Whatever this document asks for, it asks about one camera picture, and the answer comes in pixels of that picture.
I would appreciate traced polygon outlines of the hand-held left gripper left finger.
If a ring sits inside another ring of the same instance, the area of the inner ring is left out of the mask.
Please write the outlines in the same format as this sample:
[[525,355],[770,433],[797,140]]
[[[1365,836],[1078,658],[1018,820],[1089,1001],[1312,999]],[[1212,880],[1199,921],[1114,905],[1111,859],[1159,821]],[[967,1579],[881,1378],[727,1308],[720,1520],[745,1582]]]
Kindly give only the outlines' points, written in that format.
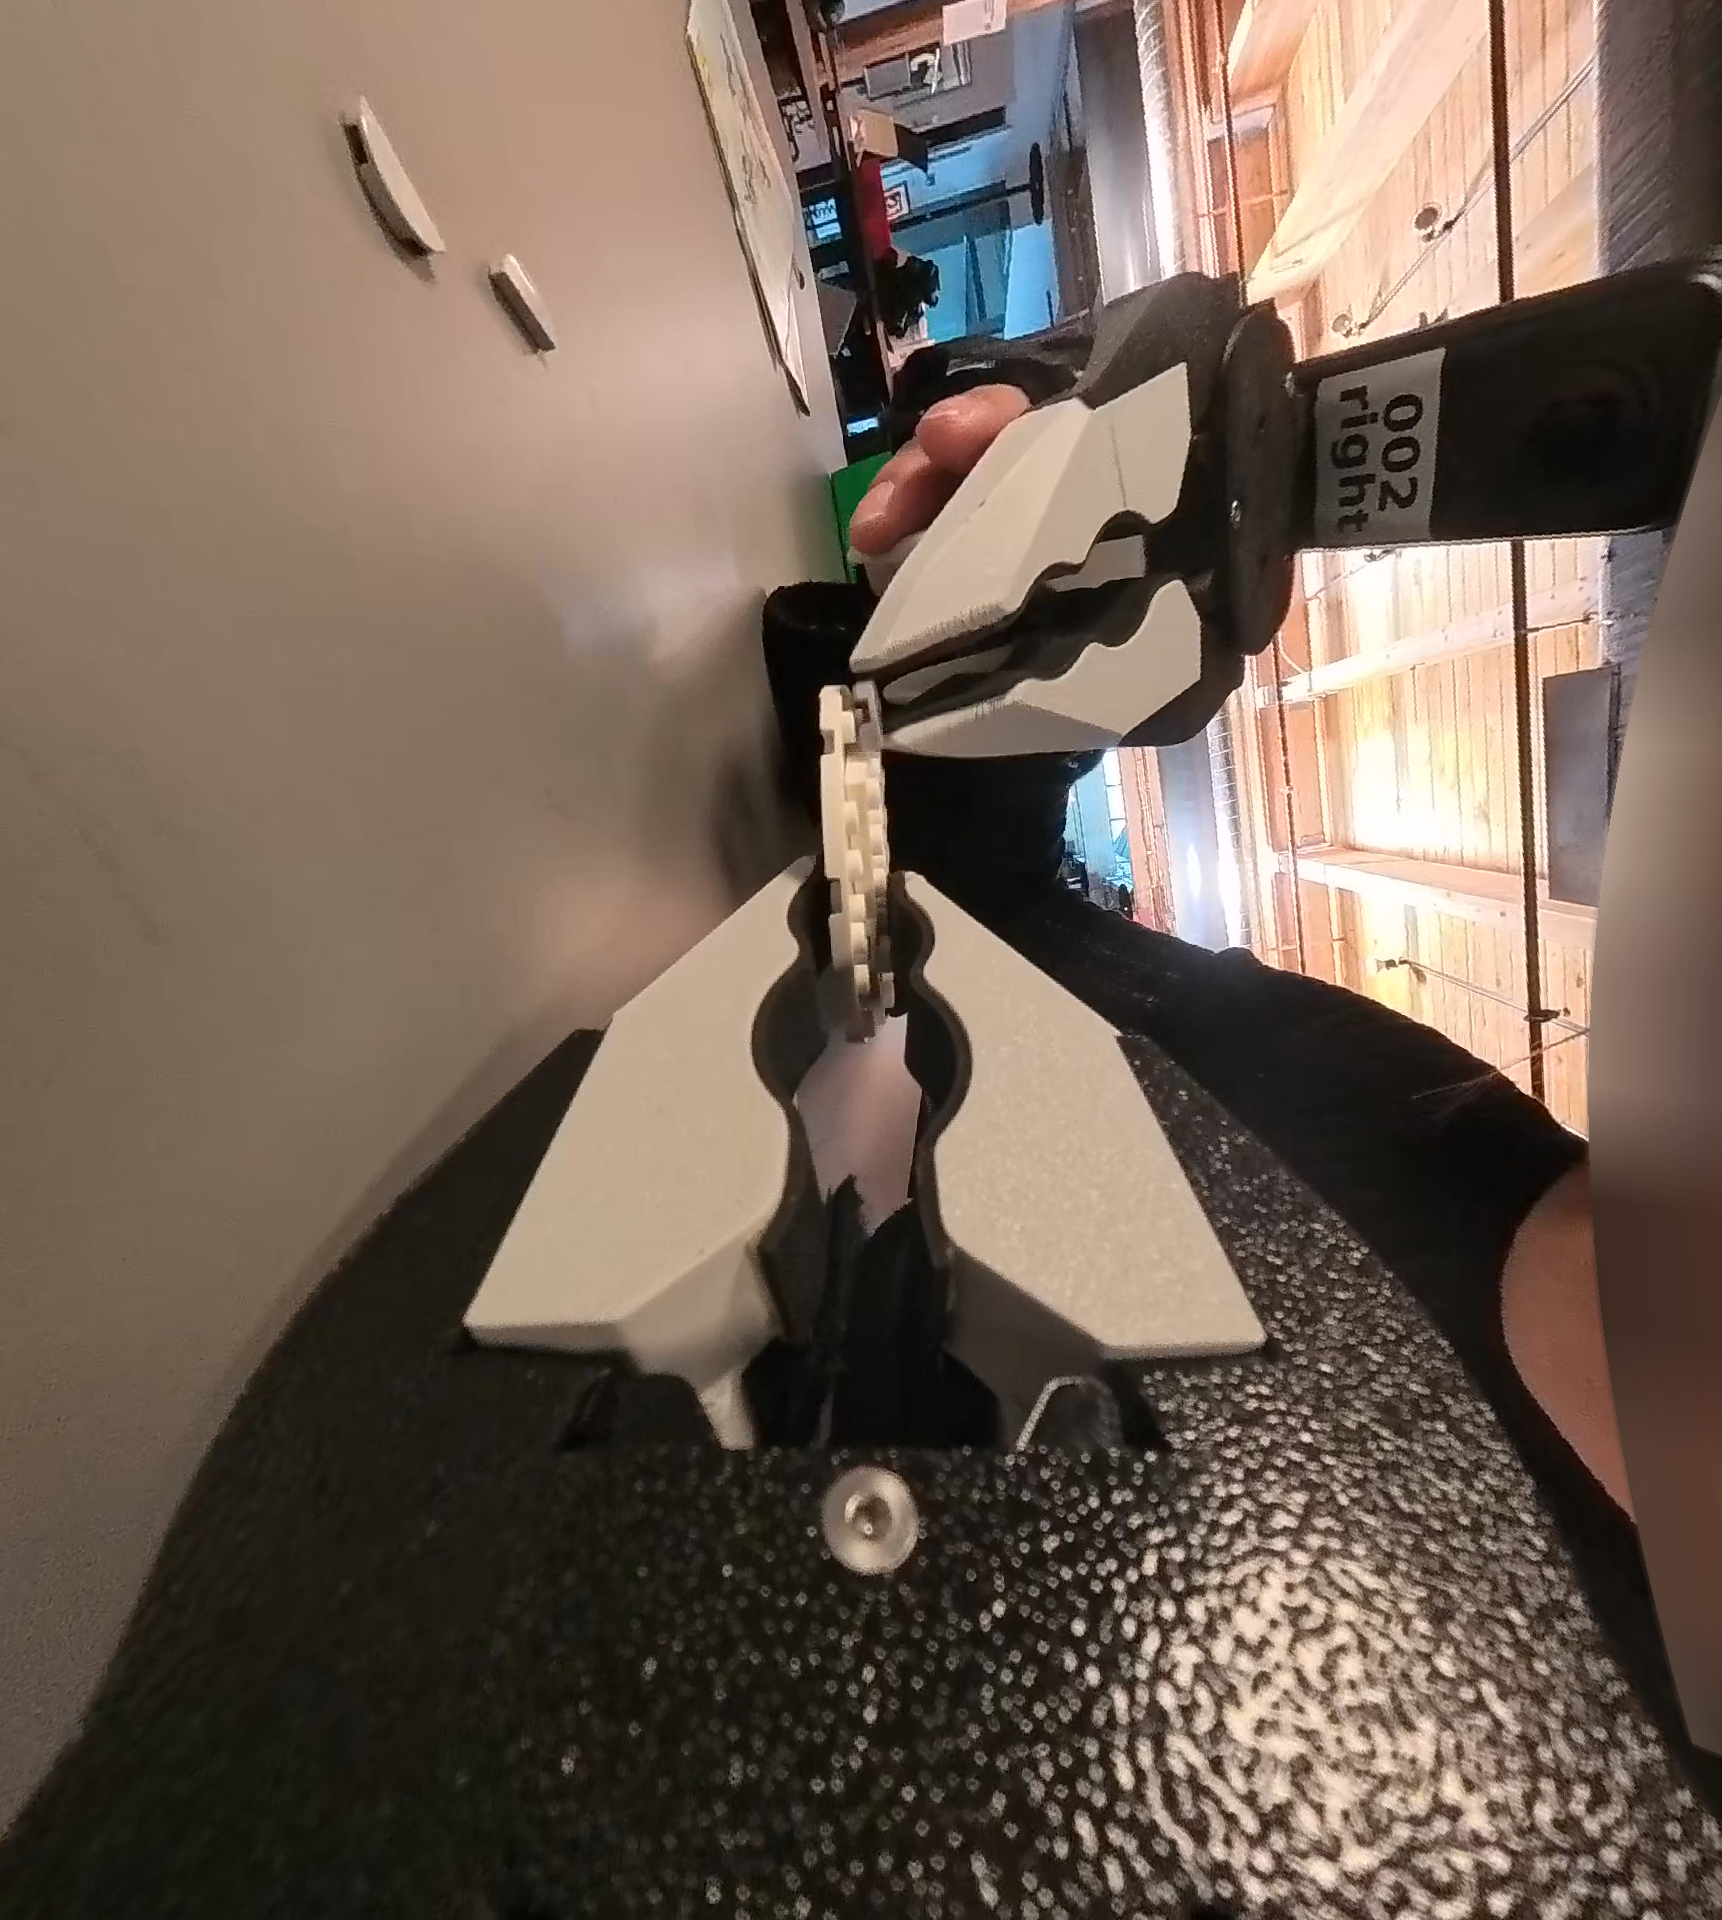
[[759,1241],[794,1112],[756,1024],[802,957],[807,882],[784,868],[612,1013],[464,1311],[482,1345],[681,1380],[725,1448],[757,1441],[743,1376],[781,1325]]

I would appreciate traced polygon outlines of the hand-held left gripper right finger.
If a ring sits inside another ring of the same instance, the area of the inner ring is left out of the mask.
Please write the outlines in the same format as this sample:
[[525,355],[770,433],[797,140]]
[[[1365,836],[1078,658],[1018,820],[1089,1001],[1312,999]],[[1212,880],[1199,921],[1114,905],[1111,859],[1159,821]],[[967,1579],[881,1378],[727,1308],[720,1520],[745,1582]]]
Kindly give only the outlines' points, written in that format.
[[1120,1031],[924,875],[894,875],[894,966],[942,1345],[992,1394],[998,1439],[1072,1380],[1257,1356]]

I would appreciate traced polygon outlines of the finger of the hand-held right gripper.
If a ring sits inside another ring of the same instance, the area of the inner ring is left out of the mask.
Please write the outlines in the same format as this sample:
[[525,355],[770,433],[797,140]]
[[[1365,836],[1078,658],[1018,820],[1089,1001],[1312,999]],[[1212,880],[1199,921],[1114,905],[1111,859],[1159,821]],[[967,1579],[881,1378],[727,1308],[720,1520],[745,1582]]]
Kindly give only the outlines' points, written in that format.
[[998,629],[877,671],[883,746],[924,757],[1079,756],[1124,742],[1193,688],[1202,619],[1145,538],[1104,539]]
[[850,655],[904,676],[1005,633],[1038,588],[1088,564],[1121,521],[1152,530],[1182,496],[1191,377],[1176,363],[1104,402],[1066,395],[1002,428],[917,536]]

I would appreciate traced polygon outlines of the round cream lego plate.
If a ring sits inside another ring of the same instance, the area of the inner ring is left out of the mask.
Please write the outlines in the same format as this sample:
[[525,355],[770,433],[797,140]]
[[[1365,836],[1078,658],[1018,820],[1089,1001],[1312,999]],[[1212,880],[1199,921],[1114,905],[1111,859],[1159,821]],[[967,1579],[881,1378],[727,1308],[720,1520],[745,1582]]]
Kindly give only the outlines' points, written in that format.
[[870,1039],[894,1010],[890,832],[881,716],[872,681],[818,694],[818,820],[827,948],[848,1039]]

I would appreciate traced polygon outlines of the lego instruction booklet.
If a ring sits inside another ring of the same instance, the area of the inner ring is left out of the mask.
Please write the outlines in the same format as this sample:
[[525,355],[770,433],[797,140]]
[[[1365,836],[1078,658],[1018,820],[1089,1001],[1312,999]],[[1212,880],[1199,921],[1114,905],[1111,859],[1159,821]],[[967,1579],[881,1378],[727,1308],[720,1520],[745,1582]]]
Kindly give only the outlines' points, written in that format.
[[730,2],[687,2],[684,44],[767,347],[806,417],[811,400],[796,304],[799,202],[770,128],[767,84]]

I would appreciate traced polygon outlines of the white curved lego plate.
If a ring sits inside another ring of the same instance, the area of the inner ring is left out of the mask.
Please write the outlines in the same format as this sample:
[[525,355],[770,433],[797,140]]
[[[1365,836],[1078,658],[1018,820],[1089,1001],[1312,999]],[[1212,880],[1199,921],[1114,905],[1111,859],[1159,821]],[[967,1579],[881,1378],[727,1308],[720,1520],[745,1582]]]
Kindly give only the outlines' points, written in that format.
[[440,258],[441,228],[366,96],[340,116],[340,130],[354,179],[387,242],[411,260]]

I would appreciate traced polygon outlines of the person's right hand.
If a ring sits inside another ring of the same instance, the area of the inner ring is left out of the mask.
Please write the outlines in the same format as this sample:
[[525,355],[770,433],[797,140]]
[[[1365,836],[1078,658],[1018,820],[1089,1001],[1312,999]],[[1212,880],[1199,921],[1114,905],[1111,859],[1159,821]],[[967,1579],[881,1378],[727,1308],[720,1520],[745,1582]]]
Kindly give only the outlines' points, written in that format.
[[848,516],[848,549],[870,564],[919,536],[1000,433],[1030,409],[1030,395],[1010,383],[972,388],[929,406]]

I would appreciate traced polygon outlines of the stack of green trays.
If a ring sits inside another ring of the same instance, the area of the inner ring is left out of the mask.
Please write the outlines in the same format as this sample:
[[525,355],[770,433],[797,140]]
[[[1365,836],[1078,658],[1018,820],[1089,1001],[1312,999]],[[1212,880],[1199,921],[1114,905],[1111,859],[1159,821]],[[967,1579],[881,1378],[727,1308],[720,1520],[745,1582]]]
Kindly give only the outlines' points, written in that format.
[[870,560],[854,548],[851,521],[860,502],[873,488],[873,480],[887,460],[890,453],[880,450],[851,460],[827,475],[834,530],[848,582],[872,583]]

